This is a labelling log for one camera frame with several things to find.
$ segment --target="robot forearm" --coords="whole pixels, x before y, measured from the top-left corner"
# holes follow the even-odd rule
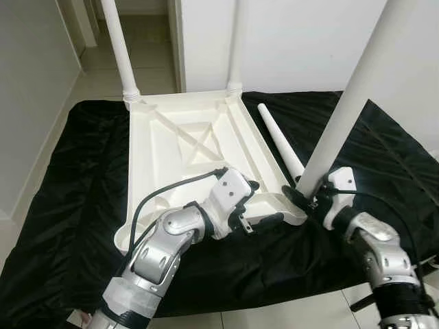
[[[352,169],[338,169],[324,185],[317,197],[317,208],[321,207],[317,217],[326,229],[339,232],[361,257],[381,316],[381,328],[438,329],[439,322],[429,314],[425,292],[396,230],[367,212],[351,208],[353,194],[329,192],[334,188],[355,190]]]
[[[257,188],[229,169],[202,204],[191,202],[163,213],[153,233],[137,245],[122,275],[111,279],[103,306],[89,328],[145,329],[177,272],[181,255],[206,237],[227,236],[230,216],[245,211],[245,202]]]

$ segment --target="black cloth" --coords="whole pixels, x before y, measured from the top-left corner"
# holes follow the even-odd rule
[[[284,173],[256,109],[266,103],[306,163],[340,93],[244,93],[243,101]],[[129,114],[121,102],[84,101],[70,112],[45,179],[0,277],[0,328],[62,325],[72,308],[93,312],[119,266],[112,238],[126,217]],[[422,258],[439,251],[439,164],[372,102],[334,164],[351,166],[357,189],[379,194],[405,215]],[[355,207],[404,227],[382,203]],[[263,306],[363,282],[357,258],[313,221],[289,226],[278,215],[183,255],[157,315]]]

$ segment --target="tiled floor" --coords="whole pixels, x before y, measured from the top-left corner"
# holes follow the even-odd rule
[[[176,92],[167,17],[123,16],[121,24],[141,94]],[[72,103],[84,99],[121,99],[121,80],[105,22],[100,21],[99,28],[98,47],[87,48],[80,57],[84,72],[72,91]]]
[[[437,302],[439,290],[427,285]],[[370,294],[368,284],[271,306],[223,313],[153,319],[151,329],[377,329],[379,314],[373,304],[352,313],[348,305]],[[77,315],[71,322],[80,326]]]

